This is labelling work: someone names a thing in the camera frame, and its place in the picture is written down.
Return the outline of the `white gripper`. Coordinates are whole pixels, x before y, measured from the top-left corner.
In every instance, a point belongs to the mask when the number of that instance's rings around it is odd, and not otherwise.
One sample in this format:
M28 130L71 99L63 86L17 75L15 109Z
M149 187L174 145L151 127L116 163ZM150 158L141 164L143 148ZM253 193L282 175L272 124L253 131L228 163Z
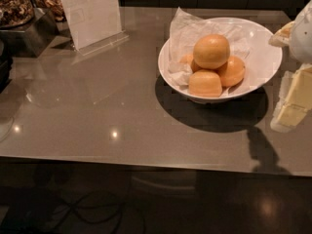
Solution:
M292 56L303 65L296 72L286 71L282 78L270 123L280 133L295 129L312 109L312 0L268 41L274 47L286 47L289 42Z

